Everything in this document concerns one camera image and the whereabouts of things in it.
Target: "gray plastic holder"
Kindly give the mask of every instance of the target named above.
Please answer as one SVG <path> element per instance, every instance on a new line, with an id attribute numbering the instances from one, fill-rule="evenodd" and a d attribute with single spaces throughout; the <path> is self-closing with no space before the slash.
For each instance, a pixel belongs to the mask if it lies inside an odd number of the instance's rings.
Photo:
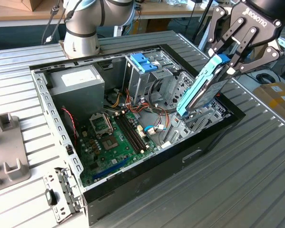
<path id="1" fill-rule="evenodd" d="M 0 114 L 0 190 L 30 177 L 19 119 Z"/>

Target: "cardboard box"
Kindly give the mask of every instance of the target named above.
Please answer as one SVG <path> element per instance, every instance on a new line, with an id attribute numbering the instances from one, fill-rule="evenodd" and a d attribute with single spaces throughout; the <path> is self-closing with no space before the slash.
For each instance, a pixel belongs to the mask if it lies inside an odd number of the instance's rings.
<path id="1" fill-rule="evenodd" d="M 267 104 L 285 120 L 285 84 L 282 82 L 265 84 L 253 91 L 260 100 Z"/>
<path id="2" fill-rule="evenodd" d="M 42 1 L 43 0 L 0 0 L 0 6 L 25 11 L 34 11 Z"/>

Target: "workbench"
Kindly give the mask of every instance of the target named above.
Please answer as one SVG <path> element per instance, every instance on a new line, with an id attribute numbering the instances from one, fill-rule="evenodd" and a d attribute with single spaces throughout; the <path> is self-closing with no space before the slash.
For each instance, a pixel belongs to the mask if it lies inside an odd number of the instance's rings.
<path id="1" fill-rule="evenodd" d="M 168 44 L 200 70 L 207 62 L 173 31 L 104 38 L 104 53 Z M 55 45 L 0 51 L 0 113 L 20 127 L 31 177 L 0 191 L 0 227 L 55 227 L 42 176 L 64 167 L 42 113 L 28 66 L 64 60 Z M 224 94 L 246 114 L 213 151 L 104 217 L 95 228 L 285 227 L 285 121 L 236 80 Z M 86 227 L 79 213 L 61 227 Z"/>

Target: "green circuit board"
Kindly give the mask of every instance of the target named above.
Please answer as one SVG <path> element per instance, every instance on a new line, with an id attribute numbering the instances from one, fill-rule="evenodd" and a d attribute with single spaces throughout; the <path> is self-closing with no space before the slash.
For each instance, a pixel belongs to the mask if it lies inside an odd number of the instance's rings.
<path id="1" fill-rule="evenodd" d="M 138 125 L 137 119 L 132 113 L 126 113 L 125 117 L 128 120 L 135 121 L 135 124 Z M 126 166 L 144 159 L 157 151 L 156 144 L 149 138 L 142 139 L 143 143 L 148 146 L 144 153 L 135 151 L 127 140 L 125 134 L 115 122 L 114 117 L 109 117 L 109 120 L 114 129 L 114 132 L 111 135 L 106 134 L 100 139 L 97 138 L 90 122 L 86 122 L 85 126 L 82 127 L 83 130 L 79 131 L 80 140 L 78 146 L 80 148 L 77 149 L 80 150 L 80 160 L 84 168 L 80 176 L 84 187 L 89 186 L 101 178 L 115 173 Z M 106 150 L 104 145 L 105 143 L 107 147 L 112 145 L 115 145 L 115 147 Z M 103 175 L 101 178 L 95 178 L 96 174 L 99 174 L 113 166 L 115 167 L 115 165 L 120 165 L 120 168 L 112 170 L 112 172 Z"/>

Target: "blue connector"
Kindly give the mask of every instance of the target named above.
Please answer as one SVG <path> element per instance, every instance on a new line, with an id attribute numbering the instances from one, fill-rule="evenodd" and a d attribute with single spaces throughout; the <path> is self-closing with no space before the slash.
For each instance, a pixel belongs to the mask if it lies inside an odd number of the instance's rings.
<path id="1" fill-rule="evenodd" d="M 138 53 L 138 54 L 132 54 L 131 55 L 131 60 L 136 64 L 136 66 L 143 72 L 151 72 L 154 70 L 157 70 L 158 67 L 154 66 L 151 64 L 151 62 L 146 58 L 143 54 Z"/>
<path id="2" fill-rule="evenodd" d="M 129 158 L 126 158 L 124 160 L 122 160 L 121 162 L 107 168 L 106 170 L 100 172 L 100 173 L 97 173 L 95 175 L 93 175 L 93 179 L 97 179 L 97 178 L 102 178 L 103 176 L 106 176 L 108 175 L 109 173 L 111 173 L 112 171 L 115 171 L 123 166 L 126 165 L 127 161 L 128 161 Z"/>
<path id="3" fill-rule="evenodd" d="M 190 102 L 194 99 L 194 97 L 198 94 L 203 85 L 212 80 L 215 76 L 216 68 L 221 64 L 226 64 L 230 61 L 230 59 L 224 55 L 214 55 L 204 66 L 204 68 L 198 74 L 197 80 L 194 82 L 191 88 L 189 88 L 186 93 L 183 95 L 182 99 L 177 105 L 177 112 L 180 116 L 184 116 L 187 114 L 186 107 L 190 104 Z"/>

